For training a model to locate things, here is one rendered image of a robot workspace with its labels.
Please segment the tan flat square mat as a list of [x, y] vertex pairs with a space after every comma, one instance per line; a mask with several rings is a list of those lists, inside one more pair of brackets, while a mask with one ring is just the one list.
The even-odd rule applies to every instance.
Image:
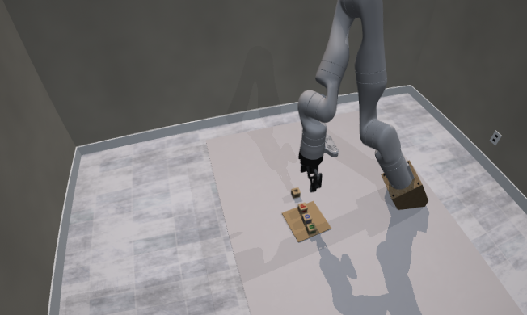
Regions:
[[311, 217], [313, 218], [311, 223], [314, 223], [317, 228], [316, 233], [311, 235], [308, 235], [306, 231], [306, 225], [303, 224], [301, 219], [302, 214], [299, 213], [297, 208], [293, 208], [281, 213], [298, 242], [302, 242], [310, 237], [331, 229], [331, 226], [328, 224], [327, 220], [320, 212], [314, 201], [309, 202], [306, 205], [308, 208], [307, 213], [310, 213]]

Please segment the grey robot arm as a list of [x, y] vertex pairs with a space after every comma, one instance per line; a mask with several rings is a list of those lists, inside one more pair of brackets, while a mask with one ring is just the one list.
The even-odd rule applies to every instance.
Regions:
[[415, 177], [403, 156], [395, 128], [377, 119], [377, 102], [387, 84], [382, 0], [337, 0], [327, 48], [315, 76], [326, 87], [327, 95], [306, 90], [298, 100], [300, 153], [310, 160], [319, 159], [324, 153], [338, 157], [339, 150], [327, 134], [325, 123], [336, 113], [339, 86], [349, 61], [348, 35], [355, 18], [361, 19], [363, 31], [355, 60], [360, 140], [375, 149], [375, 158], [390, 185], [402, 190]]

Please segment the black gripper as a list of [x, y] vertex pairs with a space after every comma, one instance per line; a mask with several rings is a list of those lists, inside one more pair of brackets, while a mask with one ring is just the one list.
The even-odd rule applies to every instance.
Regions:
[[[323, 161], [323, 156], [319, 159], [310, 160], [310, 159], [303, 157], [299, 150], [298, 158], [300, 159], [300, 163], [301, 163], [301, 173], [307, 171], [308, 179], [310, 179], [310, 185], [311, 185], [310, 192], [315, 192], [318, 188], [321, 188], [322, 186], [323, 175], [322, 173], [318, 173], [318, 165]], [[314, 173], [314, 176], [310, 177], [310, 175], [313, 173]]]

